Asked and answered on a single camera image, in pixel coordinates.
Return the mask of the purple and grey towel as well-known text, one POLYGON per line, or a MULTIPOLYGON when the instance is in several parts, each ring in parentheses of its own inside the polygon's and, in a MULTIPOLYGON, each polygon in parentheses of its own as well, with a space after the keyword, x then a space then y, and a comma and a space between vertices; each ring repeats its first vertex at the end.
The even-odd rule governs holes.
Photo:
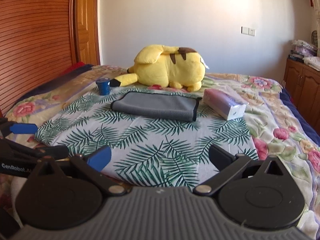
POLYGON ((192 122, 196 120, 200 100, 181 95, 128 92, 112 102, 110 108, 115 112, 148 118, 192 122))

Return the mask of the palm leaf print cloth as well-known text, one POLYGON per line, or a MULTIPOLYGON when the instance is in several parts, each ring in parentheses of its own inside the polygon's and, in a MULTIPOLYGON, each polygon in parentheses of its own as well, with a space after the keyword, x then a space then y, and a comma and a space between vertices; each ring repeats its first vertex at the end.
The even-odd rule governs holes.
POLYGON ((97 89, 81 96, 45 122, 35 135, 48 145, 65 145, 70 155, 89 155, 111 148, 102 172, 138 186, 186 186, 190 189, 217 173, 209 148, 257 159, 244 118, 226 121, 200 103, 194 122, 152 119, 115 112, 111 103, 127 90, 100 96, 97 89))

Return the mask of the pink tissue pack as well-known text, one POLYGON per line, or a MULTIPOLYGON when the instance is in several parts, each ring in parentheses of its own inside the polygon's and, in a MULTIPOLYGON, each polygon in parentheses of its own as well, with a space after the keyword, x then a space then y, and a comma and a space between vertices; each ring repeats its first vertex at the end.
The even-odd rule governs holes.
POLYGON ((227 121, 242 118, 248 105, 246 100, 229 87, 227 92, 213 88, 205 89, 203 101, 227 121))

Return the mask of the blue cylindrical container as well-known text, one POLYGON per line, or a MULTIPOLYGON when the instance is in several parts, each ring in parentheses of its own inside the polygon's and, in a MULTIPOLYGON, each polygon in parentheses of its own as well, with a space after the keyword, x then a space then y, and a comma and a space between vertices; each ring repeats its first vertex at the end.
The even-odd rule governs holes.
POLYGON ((100 78, 95 82, 98 87, 99 95, 105 96, 110 94, 110 79, 100 78))

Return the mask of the wooden slatted headboard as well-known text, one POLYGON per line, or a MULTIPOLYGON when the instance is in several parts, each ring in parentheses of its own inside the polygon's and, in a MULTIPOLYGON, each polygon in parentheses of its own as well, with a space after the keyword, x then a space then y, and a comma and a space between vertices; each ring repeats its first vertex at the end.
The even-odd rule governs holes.
POLYGON ((1 114, 77 61, 74 0, 1 0, 1 114))

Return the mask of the yellow Pikachu plush toy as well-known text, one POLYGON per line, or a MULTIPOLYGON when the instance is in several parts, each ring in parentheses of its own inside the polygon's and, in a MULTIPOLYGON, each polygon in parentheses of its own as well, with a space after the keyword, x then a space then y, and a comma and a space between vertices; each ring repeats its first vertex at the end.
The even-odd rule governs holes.
POLYGON ((194 49, 153 44, 144 47, 135 57, 126 74, 110 81, 111 87, 125 87, 134 83, 159 85, 196 92, 202 87, 209 67, 194 49))

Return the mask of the wooden side cabinet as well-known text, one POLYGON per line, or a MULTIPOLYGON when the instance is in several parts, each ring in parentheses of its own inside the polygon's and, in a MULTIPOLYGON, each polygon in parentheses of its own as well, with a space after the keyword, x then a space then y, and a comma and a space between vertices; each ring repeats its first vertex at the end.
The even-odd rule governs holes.
POLYGON ((287 59, 283 81, 301 116, 319 133, 319 72, 287 59))

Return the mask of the white folded cloth on cabinet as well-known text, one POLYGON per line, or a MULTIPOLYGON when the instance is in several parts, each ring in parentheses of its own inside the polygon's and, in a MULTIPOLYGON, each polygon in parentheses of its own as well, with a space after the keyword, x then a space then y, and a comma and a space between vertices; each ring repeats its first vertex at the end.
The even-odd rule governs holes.
POLYGON ((307 66, 309 66, 317 71, 320 71, 320 58, 319 57, 317 57, 317 56, 304 57, 303 61, 307 66))

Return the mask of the stack of folded linens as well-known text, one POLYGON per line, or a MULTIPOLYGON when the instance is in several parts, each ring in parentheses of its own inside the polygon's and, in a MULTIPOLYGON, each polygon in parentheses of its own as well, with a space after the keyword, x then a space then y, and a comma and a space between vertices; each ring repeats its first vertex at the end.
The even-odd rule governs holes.
POLYGON ((305 57, 317 56, 317 51, 318 48, 308 42, 303 40, 292 40, 288 58, 303 63, 305 57))

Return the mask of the green woven fan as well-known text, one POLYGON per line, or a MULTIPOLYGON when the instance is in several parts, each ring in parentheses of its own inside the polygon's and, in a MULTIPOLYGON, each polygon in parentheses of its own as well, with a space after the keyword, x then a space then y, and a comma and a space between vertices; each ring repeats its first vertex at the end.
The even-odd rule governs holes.
POLYGON ((311 33, 311 44, 313 46, 318 46, 318 37, 317 37, 317 31, 314 30, 312 33, 311 33))

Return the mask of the wooden door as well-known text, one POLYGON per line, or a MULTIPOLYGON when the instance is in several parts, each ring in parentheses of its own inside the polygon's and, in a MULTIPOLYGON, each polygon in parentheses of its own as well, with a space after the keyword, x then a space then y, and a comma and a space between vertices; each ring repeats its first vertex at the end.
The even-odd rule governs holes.
POLYGON ((98 40, 98 0, 74 0, 77 59, 100 64, 98 40))

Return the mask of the white wall switch socket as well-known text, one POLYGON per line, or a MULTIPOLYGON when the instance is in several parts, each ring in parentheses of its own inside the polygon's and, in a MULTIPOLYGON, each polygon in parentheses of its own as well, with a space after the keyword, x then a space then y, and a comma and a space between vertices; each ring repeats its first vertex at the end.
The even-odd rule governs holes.
POLYGON ((242 27, 241 33, 244 35, 255 36, 255 29, 249 27, 242 27))

